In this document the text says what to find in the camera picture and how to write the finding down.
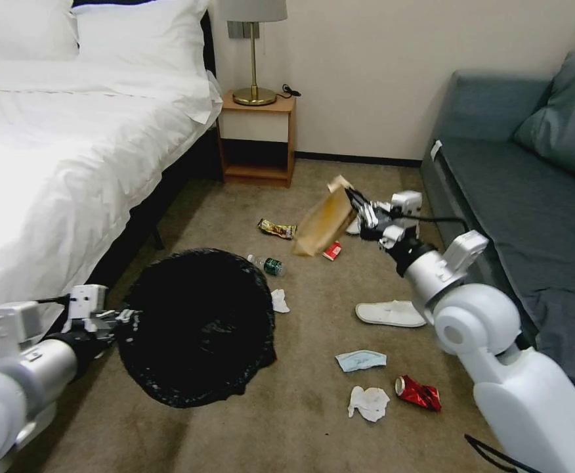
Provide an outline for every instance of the trash bag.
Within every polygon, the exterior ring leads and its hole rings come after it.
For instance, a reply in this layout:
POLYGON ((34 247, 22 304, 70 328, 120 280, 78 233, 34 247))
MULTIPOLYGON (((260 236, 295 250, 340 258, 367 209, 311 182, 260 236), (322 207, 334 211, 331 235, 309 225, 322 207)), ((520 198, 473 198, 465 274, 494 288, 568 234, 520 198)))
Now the trash bag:
POLYGON ((270 290, 240 256, 212 248, 172 255, 144 269, 125 304, 141 312, 117 330, 121 360, 168 406, 241 395, 276 359, 270 290))

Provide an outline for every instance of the crumpled tissue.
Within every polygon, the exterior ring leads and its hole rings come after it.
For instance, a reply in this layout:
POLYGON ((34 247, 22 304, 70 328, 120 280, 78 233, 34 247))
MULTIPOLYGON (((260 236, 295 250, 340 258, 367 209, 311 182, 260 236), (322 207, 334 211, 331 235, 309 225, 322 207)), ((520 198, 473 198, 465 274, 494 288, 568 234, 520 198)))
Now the crumpled tissue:
POLYGON ((275 312, 288 313, 289 307, 286 304, 286 292, 283 289, 275 289, 272 295, 272 308, 275 312))
POLYGON ((356 386, 351 391, 349 417, 353 417, 355 409, 358 409, 366 420, 377 422, 386 415, 386 404, 390 400, 381 388, 368 388, 364 391, 360 386, 356 386))
POLYGON ((369 369, 374 366, 386 366, 386 355, 371 350, 358 350, 336 355, 342 371, 351 372, 358 369, 369 369))

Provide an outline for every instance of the brown paper bag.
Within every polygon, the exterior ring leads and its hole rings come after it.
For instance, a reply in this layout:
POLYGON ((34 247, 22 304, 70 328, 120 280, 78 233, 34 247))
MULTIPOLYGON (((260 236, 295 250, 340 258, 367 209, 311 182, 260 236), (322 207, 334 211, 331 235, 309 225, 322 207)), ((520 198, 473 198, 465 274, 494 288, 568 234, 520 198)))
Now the brown paper bag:
POLYGON ((342 235, 355 218, 345 187, 352 185, 338 175, 327 187, 331 192, 315 205, 300 222, 292 253, 304 256, 321 254, 342 235))

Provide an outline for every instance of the wooden nightstand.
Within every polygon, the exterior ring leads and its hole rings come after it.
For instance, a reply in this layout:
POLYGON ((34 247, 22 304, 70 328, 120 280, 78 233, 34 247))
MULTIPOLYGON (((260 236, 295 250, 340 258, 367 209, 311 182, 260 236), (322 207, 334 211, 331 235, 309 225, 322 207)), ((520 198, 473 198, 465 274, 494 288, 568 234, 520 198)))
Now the wooden nightstand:
POLYGON ((266 106, 223 97, 220 155, 224 182, 289 187, 294 172, 296 98, 277 97, 266 106))

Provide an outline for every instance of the red crushed can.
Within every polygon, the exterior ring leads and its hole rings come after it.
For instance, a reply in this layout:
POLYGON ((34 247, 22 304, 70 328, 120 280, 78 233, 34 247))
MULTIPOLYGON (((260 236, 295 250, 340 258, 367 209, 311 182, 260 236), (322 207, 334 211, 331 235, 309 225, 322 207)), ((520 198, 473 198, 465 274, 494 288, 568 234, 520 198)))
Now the red crushed can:
POLYGON ((430 411, 439 412, 441 410, 438 389, 434 386, 424 386, 406 374, 399 376, 394 381, 394 392, 399 399, 420 405, 430 411))

